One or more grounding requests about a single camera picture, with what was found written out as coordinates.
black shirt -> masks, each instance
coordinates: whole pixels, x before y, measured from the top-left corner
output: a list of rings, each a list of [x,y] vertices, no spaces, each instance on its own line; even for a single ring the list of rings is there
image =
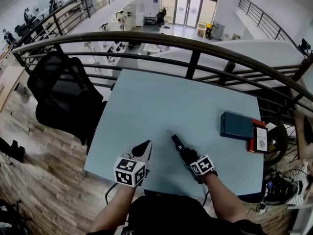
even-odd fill
[[[143,196],[131,204],[128,226],[122,235],[265,235],[261,225],[249,220],[232,224],[210,217],[197,200],[177,195]],[[98,231],[88,235],[112,235]]]

door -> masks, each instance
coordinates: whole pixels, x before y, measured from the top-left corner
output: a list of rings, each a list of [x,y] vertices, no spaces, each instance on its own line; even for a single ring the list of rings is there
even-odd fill
[[[188,0],[177,0],[175,23],[185,25]]]
[[[186,26],[196,27],[201,0],[189,0]]]
[[[175,23],[196,27],[201,0],[177,0]]]

dark blue box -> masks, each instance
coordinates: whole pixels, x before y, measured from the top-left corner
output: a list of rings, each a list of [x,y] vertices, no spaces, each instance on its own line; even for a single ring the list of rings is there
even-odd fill
[[[246,141],[252,139],[252,118],[225,112],[221,116],[221,136]]]

person's arm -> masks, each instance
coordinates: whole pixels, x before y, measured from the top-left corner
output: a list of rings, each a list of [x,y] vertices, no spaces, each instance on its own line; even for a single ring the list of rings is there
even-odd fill
[[[96,217],[91,232],[115,231],[118,226],[124,225],[135,191],[135,187],[120,185],[113,199]]]
[[[217,218],[231,223],[247,219],[242,201],[227,189],[214,173],[209,172],[202,178],[207,184]]]

black wheel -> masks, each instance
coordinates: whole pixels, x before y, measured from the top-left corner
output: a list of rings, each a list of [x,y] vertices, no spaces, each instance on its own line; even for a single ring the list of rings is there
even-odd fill
[[[272,166],[278,163],[286,154],[288,148],[288,135],[284,125],[274,117],[263,117],[266,124],[275,125],[268,131],[268,154],[264,155],[264,166]]]

